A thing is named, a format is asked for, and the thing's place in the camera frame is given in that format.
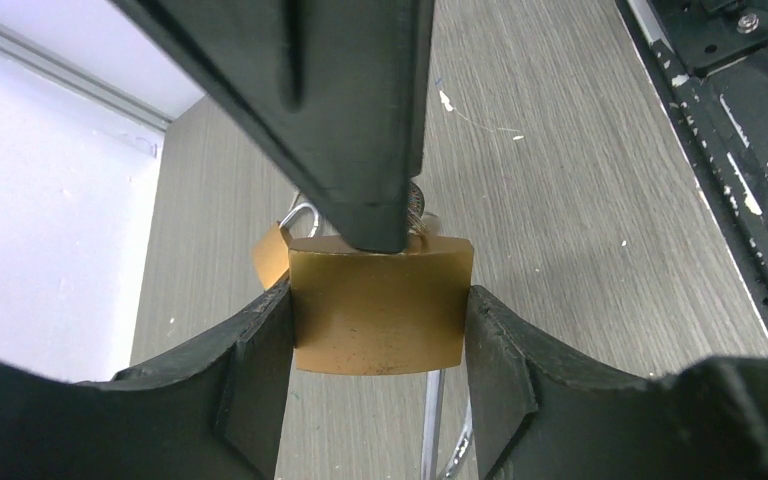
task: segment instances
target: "padlock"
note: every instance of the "padlock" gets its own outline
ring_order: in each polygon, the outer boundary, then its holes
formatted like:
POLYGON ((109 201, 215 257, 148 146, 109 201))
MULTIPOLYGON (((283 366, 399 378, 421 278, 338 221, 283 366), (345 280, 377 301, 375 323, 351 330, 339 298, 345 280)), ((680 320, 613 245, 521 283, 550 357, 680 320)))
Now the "padlock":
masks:
POLYGON ((290 227, 303 210, 313 212, 313 227, 308 237, 315 236, 319 231, 319 211, 310 203, 300 203, 293 207, 283 220, 276 222, 252 249, 252 261, 257 278, 267 290, 287 279, 290 268, 288 245, 293 239, 290 235, 290 227))
POLYGON ((473 248, 408 237, 399 254, 340 237, 290 242, 296 367, 344 375, 419 373, 460 364, 473 248))

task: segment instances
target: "gray wood grain tabletop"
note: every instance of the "gray wood grain tabletop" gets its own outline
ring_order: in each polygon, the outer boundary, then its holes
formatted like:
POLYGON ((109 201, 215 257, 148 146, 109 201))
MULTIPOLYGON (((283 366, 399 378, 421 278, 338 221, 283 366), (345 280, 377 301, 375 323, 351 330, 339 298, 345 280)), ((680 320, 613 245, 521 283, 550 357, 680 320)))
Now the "gray wood grain tabletop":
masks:
MULTIPOLYGON (((473 281, 528 322, 639 375, 768 338, 611 0, 438 0, 424 172, 473 281)), ((249 250, 293 187, 210 100, 171 126, 134 362, 261 291, 249 250)), ((278 478, 412 479, 424 376, 294 372, 278 478)), ((460 429, 448 377, 441 457, 460 429)), ((474 462, 462 478, 477 478, 474 462)))

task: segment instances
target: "padlock shackle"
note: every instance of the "padlock shackle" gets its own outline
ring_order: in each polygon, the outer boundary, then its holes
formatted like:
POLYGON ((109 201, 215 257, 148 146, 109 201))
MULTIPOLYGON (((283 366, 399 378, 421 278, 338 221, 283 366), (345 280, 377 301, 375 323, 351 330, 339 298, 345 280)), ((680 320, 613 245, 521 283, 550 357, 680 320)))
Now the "padlock shackle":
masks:
POLYGON ((319 210, 316 209, 312 204, 308 202, 303 202, 295 207, 293 207, 292 210, 290 210, 287 213, 287 216, 284 217, 283 220, 278 224, 281 228, 287 228, 290 225, 293 224, 293 221, 295 220, 296 216, 301 212, 302 210, 310 210, 313 212, 313 227, 310 229, 310 233, 307 234, 308 237, 316 236, 316 233, 319 231, 319 210))

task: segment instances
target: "white wall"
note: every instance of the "white wall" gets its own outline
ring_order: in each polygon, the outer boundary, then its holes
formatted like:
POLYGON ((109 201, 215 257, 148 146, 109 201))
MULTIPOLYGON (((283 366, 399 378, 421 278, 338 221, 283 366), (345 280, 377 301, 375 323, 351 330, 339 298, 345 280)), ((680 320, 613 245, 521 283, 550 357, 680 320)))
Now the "white wall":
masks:
POLYGON ((128 365, 162 141, 141 128, 0 59, 0 359, 128 365))
POLYGON ((109 0, 0 0, 0 24, 170 118, 204 96, 109 0))

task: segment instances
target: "bolt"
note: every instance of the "bolt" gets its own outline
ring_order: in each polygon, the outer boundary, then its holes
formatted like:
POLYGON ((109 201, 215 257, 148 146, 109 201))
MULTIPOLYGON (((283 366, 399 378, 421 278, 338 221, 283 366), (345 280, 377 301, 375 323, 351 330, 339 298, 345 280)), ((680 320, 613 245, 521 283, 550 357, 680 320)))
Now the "bolt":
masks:
POLYGON ((758 15, 747 13, 737 21, 737 31, 743 34, 752 33, 758 29, 760 24, 761 21, 758 19, 758 15))

